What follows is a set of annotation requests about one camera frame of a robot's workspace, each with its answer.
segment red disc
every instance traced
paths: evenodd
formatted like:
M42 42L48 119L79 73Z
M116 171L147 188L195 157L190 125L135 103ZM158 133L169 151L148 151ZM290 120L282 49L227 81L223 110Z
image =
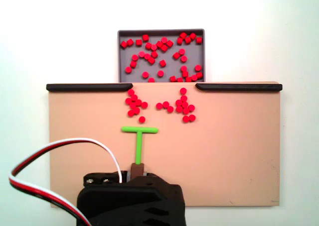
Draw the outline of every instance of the red disc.
M195 121L196 117L195 115L189 115L189 121Z
M164 76L164 72L162 70L158 71L158 76L161 78L162 76Z
M196 38L196 34L195 33L191 33L189 35L190 39L193 41Z
M134 116L134 111L133 111L133 110L129 110L129 111L128 111L128 115L129 115L129 117Z
M182 102L186 102L187 101L187 96L183 95L180 97L180 99L182 100Z
M142 40L141 39L137 39L135 41L135 43L136 43L136 46L141 46L142 45Z
M140 99L137 99L135 103L136 103L136 106L139 107L142 104L142 101Z
M127 105L131 104L131 103L132 103L132 99L126 98L126 99L125 99L125 103L126 103Z
M135 67L136 67L136 62L135 62L135 61L131 61L130 67L131 67L131 68L135 68Z
M182 72L185 72L185 71L187 71L187 67L186 67L185 65L184 65L184 66L181 66L180 70L181 70Z
M175 103L176 103L176 106L181 106L183 102L180 99L178 99L176 100Z
M148 78L149 77L149 73L148 72L143 72L142 76L143 76L143 78Z
M163 46L161 47L161 50L166 52L168 50L168 47L165 44L163 44Z
M166 62L165 62L164 59L163 59L163 60L160 60L159 64L160 64L160 66L161 66L162 68L166 66Z
M185 55L183 55L183 56L180 58L180 60L184 63L184 62L187 61L187 57L186 57Z
M146 43L146 44L145 44L145 48L146 48L146 49L150 50L151 47L152 47L152 44L151 44L151 43Z
M190 42L191 42L191 38L190 37L185 38L185 43L186 44L190 44Z
M149 35L148 34L142 35L142 39L143 39L144 42L148 41L149 40Z
M166 37L161 38L161 42L162 43L167 43L167 38Z
M156 46L157 46L158 48L161 48L161 47L163 46L163 43L160 42L160 41L158 41L158 42L156 43Z
M203 78L203 74L201 72L196 73L197 79Z
M184 109L183 109L183 113L184 113L185 115L187 115L187 114L189 113L189 109L188 109L188 108L184 108Z
M191 104L191 105L188 106L188 109L189 109L190 112L192 112L192 111L195 110L195 106Z
M146 59L146 60L149 60L150 59L150 54L148 54L148 53L146 53L145 55L144 55L144 58Z
M133 95L135 92L134 92L134 90L133 89L129 89L128 90L128 94L131 96L131 95Z
M176 52L176 53L173 54L173 58L174 58L174 59L177 59L177 58L179 58L179 57L180 57L180 54L179 54L179 53Z
M169 48L171 48L171 47L174 45L174 43L169 40L169 41L167 41L166 45L167 45Z
M193 81L196 81L196 80L197 80L197 75L191 76L191 79L192 79Z
M171 82L176 82L176 77L175 76L171 76L169 79L170 79Z
M169 103L168 102L163 102L163 107L164 108L168 108L169 107Z
M151 56L153 58L157 58L158 57L158 53L156 51L154 51L154 52L151 53Z
M140 58L144 58L145 52L144 51L139 52L139 56L140 56Z
M188 103L187 102L183 102L182 104L181 104L181 106L183 107L183 108L187 108L188 107Z
M177 107L176 107L176 111L177 111L178 113L181 113L181 112L183 111L183 108L182 108L181 106L177 106Z
M177 44L181 45L183 43L183 39L182 38L177 38Z
M146 108L148 108L148 103L147 102L142 102L141 106L142 106L143 109L146 109Z
M126 67L125 72L126 72L126 73L131 73L131 72L132 72L131 67Z
M135 108L136 108L136 104L135 104L135 103L131 103L131 104L130 104L130 108L131 108L131 109L135 109Z
M128 45L129 46L132 46L134 44L134 41L130 38L128 41L127 41Z
M197 37L197 38L196 38L196 43L197 43L197 44L201 44L202 41L203 41L203 40L202 40L202 37Z
M186 92L187 92L186 88L181 88L179 91L181 94L186 94Z
M133 95L131 96L131 99L132 99L133 102L135 102L135 101L138 99L138 96L135 95L135 94L133 94Z
M188 77L188 71L185 71L182 73L183 78L187 78Z
M167 111L169 113L172 113L174 111L174 108L172 106L168 106Z
M154 62L155 62L155 58L150 57L150 58L149 58L149 63L154 64Z
M140 122L140 123L144 123L144 122L145 122L145 117L144 117L144 116L140 116L139 122Z
M157 108L158 110L162 109L162 108L163 108L163 104L162 104L162 103L157 103L157 104L156 104L156 108Z
M183 122L185 122L185 123L187 123L187 122L189 122L189 117L188 116L183 116Z
M196 70L196 71L200 71L200 70L201 70L201 66L200 66L200 65L196 65L196 66L195 66L195 70Z
M141 110L139 108L134 108L133 111L134 111L134 114L137 115L140 113Z
M184 55L185 54L185 49L181 48L178 52L179 52L180 55Z
M152 46L151 46L151 50L153 50L153 51L155 51L155 50L157 50L157 46L156 46L156 44L152 44Z
M183 32L179 36L184 39L184 38L186 38L187 34Z
M128 46L128 44L127 44L127 42L123 41L123 42L121 43L121 46L122 46L122 48L126 48L126 47Z
M132 60L133 61L137 61L138 59L139 59L138 55L136 55L136 54L132 55Z

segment gray tray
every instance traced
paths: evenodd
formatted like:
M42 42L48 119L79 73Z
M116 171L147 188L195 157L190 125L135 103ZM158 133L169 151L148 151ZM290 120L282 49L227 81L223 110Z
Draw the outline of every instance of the gray tray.
M185 32L187 35L195 33L196 37L202 37L202 44L196 44L196 39L190 44L186 44L184 41L182 45L177 44L177 38L179 35ZM136 46L135 40L142 39L142 35L148 34L151 44L156 44L161 40L162 37L167 37L171 40L174 45L169 48L166 52L158 49L158 57L155 63L152 65L147 60L139 58L137 61L136 68L132 70L130 74L125 72L125 68L128 67L132 60L133 54L139 54L140 51L151 54L151 50L145 48L146 42L142 43L142 46ZM120 44L122 41L127 41L129 39L134 41L131 47L126 47L123 49ZM119 48L119 81L120 83L134 83L134 82L148 82L150 77L155 79L155 82L170 82L169 78L171 76L176 76L176 78L182 77L182 72L180 70L181 66L185 65L188 68L189 76L196 74L195 66L201 65L203 73L203 78L198 79L196 82L205 82L205 36L204 29L169 29L169 30L119 30L118 31L118 48ZM178 52L179 49L185 49L187 56L187 61L182 63L180 58L175 60L173 54ZM164 59L166 61L166 66L160 66L160 60ZM157 72L159 70L164 71L164 76L159 78ZM142 73L147 71L150 76L147 79L142 77Z

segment cluster of red pieces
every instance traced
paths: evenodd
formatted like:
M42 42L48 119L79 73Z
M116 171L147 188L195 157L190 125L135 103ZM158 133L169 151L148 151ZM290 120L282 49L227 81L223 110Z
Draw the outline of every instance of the cluster of red pieces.
M138 96L135 94L133 89L128 90L129 98L125 99L125 103L130 106L130 110L128 111L128 116L133 117L134 115L138 115L141 112L141 109L146 109L148 107L147 102L142 102L142 100L138 99ZM140 123L145 122L145 117L141 116L139 118Z
M166 52L169 48L171 48L173 46L173 42L171 40L168 40L166 37L161 38L161 41L158 41L156 44L151 44L149 43L149 39L150 37L147 34L142 35L142 39L137 39L136 40L136 45L137 46L142 46L143 41L146 42L145 44L145 49L152 51L151 54L149 53L145 53L144 51L140 51L139 55L132 55L132 61L130 63L129 67L125 68L125 71L127 74L130 74L132 72L132 69L134 69L137 65L137 60L140 58L144 58L145 60L147 60L151 65L153 65L155 63L155 59L158 57L158 53L156 52L156 50L161 49L163 52ZM177 44L181 45L183 41L185 41L186 44L191 43L192 41L194 41L196 39L196 43L197 44L201 44L202 43L202 37L196 37L195 33L191 33L189 36L187 36L186 33L181 33L179 35L179 38L177 38ZM125 41L122 41L121 46L125 49L126 47L130 47L134 44L134 41L132 39ZM181 48L178 52L173 54L173 58L176 60L180 57L180 60L182 63L185 63L187 61L187 56L185 55L185 49ZM161 60L159 62L160 66L163 68L166 66L166 62L165 60ZM197 65L195 67L195 70L198 71L198 73L189 76L188 75L188 71L187 71L187 67L186 66L182 66L181 68L181 72L182 72L182 77L180 78L176 78L176 76L171 76L170 77L170 81L171 82L183 82L183 78L185 78L186 82L192 82L192 81L196 81L197 79L201 79L203 77L203 74L201 72L199 72L201 70L201 66ZM147 71L142 73L142 77L144 79L147 79L149 77L149 73ZM164 76L164 71L159 70L158 71L158 77L161 78ZM153 83L155 82L155 79L153 77L150 77L148 79L148 82Z
M185 95L187 92L186 88L181 88L180 93L182 96L180 99L177 99L175 104L176 104L176 112L177 113L183 113L185 116L183 116L183 122L192 122L195 121L196 117L195 115L187 115L191 113L192 111L195 110L194 105L189 105L187 102L187 96ZM168 113L172 113L174 111L174 107L169 104L169 102L163 102L163 103L157 103L156 104L156 109L161 110L161 109L167 109Z

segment white background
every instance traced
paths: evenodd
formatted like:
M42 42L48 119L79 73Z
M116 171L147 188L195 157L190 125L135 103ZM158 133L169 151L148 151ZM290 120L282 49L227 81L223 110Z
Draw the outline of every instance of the white background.
M187 209L187 225L319 224L319 0L0 0L0 225L75 225L7 179L48 143L45 85L117 82L119 29L176 28L205 29L207 81L284 88L280 206ZM49 188L48 155L20 178Z

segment beige board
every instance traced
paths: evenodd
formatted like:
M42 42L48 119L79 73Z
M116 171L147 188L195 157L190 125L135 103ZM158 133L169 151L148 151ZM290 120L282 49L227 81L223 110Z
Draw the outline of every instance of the beige board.
M145 170L181 185L187 206L279 205L279 92L203 92L195 83L133 85L149 104L133 118L127 115L127 92L50 92L50 141L96 139L113 151L121 170L129 170L136 134L121 132L121 127L157 127L157 134L143 134ZM164 101L175 106L181 87L196 107L192 123L183 123L180 113L155 108ZM144 124L138 122L142 115ZM73 204L84 175L114 171L109 154L93 144L72 144L50 153L51 190Z

